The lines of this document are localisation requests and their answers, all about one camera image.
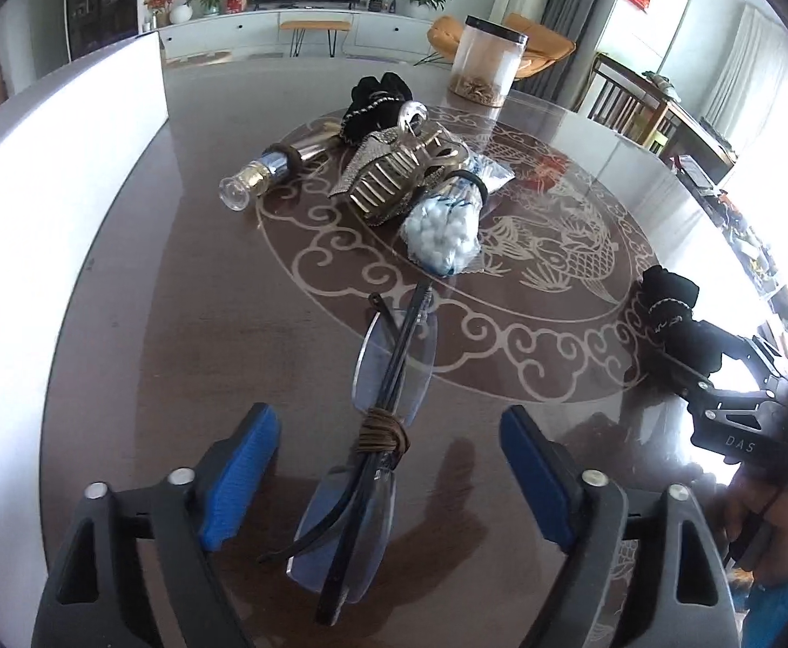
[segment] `jar lid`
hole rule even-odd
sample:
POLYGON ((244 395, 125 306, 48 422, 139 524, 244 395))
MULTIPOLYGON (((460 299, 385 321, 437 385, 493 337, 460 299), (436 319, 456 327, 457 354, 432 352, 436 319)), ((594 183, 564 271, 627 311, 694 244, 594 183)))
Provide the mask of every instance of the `jar lid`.
POLYGON ((515 44, 526 45, 526 42, 529 40, 529 37, 524 33, 509 29, 507 26, 493 24, 491 21, 478 17, 466 17, 466 26, 478 29, 484 33, 492 34, 493 36, 498 36, 499 38, 504 38, 505 41, 512 41, 515 44))

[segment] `black fabric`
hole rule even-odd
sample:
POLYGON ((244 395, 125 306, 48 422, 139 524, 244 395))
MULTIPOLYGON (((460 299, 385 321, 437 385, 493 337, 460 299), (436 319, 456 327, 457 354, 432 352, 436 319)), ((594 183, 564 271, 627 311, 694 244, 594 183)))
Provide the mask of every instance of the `black fabric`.
POLYGON ((286 156, 288 174, 290 178, 295 177, 299 172, 304 170, 304 161, 300 159, 300 153, 295 150, 294 146, 289 146, 287 143, 272 143, 268 146, 264 153, 282 153, 286 156))
POLYGON ((691 317, 699 287, 654 265, 643 273, 642 290, 646 320, 665 352, 704 376, 720 370, 723 350, 719 333, 708 322, 691 317))
POLYGON ((349 146, 360 146, 369 133, 395 127, 402 103, 411 101, 412 90, 396 73, 385 73, 382 81, 362 77, 352 88, 352 104, 343 117, 340 138, 349 146), (392 101, 379 102, 386 97, 392 101))

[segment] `cotton balls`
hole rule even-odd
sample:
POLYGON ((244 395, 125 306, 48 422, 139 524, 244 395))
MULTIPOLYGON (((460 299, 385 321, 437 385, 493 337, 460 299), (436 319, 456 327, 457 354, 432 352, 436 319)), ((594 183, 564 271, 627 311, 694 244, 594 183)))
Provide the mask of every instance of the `cotton balls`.
POLYGON ((479 207, 433 195, 418 202, 402 233, 409 257, 438 275, 461 273, 481 250, 477 240, 479 207))

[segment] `perfume bottle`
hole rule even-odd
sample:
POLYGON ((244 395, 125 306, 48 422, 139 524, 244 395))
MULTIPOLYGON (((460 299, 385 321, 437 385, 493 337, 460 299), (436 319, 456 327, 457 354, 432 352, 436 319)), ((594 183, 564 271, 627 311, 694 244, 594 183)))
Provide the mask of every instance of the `perfume bottle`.
POLYGON ((260 158, 220 181, 223 204, 233 211, 247 209, 271 187, 293 179, 307 163, 339 144, 339 129, 339 123, 326 121, 321 129, 292 144, 268 146, 260 158))

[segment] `round table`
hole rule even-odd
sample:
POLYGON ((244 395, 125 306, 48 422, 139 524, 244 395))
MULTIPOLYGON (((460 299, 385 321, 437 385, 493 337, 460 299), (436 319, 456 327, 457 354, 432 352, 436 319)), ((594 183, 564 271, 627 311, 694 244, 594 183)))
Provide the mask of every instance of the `round table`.
MULTIPOLYGON (((86 484, 153 484, 268 402, 280 450, 240 534, 214 556, 257 645, 513 646, 563 556, 540 536, 499 448, 512 402, 578 463, 629 487, 690 483, 692 463, 732 474, 690 445, 684 402, 640 382, 631 290, 660 261, 701 287, 696 318, 752 333, 768 312, 719 231, 654 155, 610 130, 518 93, 494 114, 447 94, 446 82, 429 66, 358 60, 166 73, 170 120, 107 216, 58 342, 42 452, 50 559, 86 484), (325 628, 313 624, 316 595, 254 558, 287 545, 358 431, 349 392, 366 295, 404 304, 421 270, 393 229, 369 229, 327 198, 343 159, 243 214, 220 203, 218 180, 387 70, 517 179, 482 218, 483 272, 434 281, 436 369, 396 471, 391 541, 365 598, 325 628)), ((629 571, 620 557, 598 641, 629 571)), ((162 625, 166 644, 180 645, 173 620, 162 625)))

